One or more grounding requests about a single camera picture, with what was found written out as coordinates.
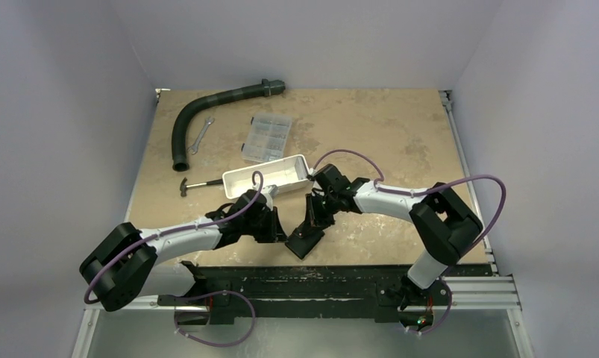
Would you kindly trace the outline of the black leather card holder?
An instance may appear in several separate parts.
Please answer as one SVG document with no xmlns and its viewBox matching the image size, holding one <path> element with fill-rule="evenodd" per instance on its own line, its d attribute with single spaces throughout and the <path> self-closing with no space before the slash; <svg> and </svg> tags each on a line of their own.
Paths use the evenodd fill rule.
<svg viewBox="0 0 599 358">
<path fill-rule="evenodd" d="M 319 241 L 301 241 L 301 242 L 292 241 L 291 235 L 290 235 L 290 236 L 288 236 L 287 241 L 285 242 L 285 246 L 298 259 L 303 260 L 315 248 L 315 246 L 319 243 Z"/>
</svg>

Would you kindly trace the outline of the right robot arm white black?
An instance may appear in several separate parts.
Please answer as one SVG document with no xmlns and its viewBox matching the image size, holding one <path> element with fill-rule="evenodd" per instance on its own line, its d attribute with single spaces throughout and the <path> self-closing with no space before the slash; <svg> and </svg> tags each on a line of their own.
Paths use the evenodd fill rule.
<svg viewBox="0 0 599 358">
<path fill-rule="evenodd" d="M 332 164 L 311 176 L 318 189 L 306 196 L 306 214 L 289 235 L 286 246 L 304 259 L 334 225 L 339 212 L 380 214 L 403 219 L 414 225 L 424 250 L 401 284 L 404 298 L 413 304 L 430 295 L 431 285 L 449 267 L 471 250 L 483 231 L 483 224 L 469 206 L 452 190 L 437 183 L 420 196 L 403 189 L 380 189 L 368 178 L 349 180 Z"/>
</svg>

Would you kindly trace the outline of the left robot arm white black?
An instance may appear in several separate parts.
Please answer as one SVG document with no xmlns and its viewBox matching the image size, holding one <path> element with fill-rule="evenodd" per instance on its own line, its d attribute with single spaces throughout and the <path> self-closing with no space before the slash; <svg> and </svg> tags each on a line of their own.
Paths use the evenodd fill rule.
<svg viewBox="0 0 599 358">
<path fill-rule="evenodd" d="M 154 267 L 184 254 L 213 251 L 243 236 L 269 244 L 287 240 L 278 210 L 267 196 L 250 189 L 193 222 L 158 229 L 118 224 L 80 264 L 87 304 L 120 310 L 140 296 Z"/>
</svg>

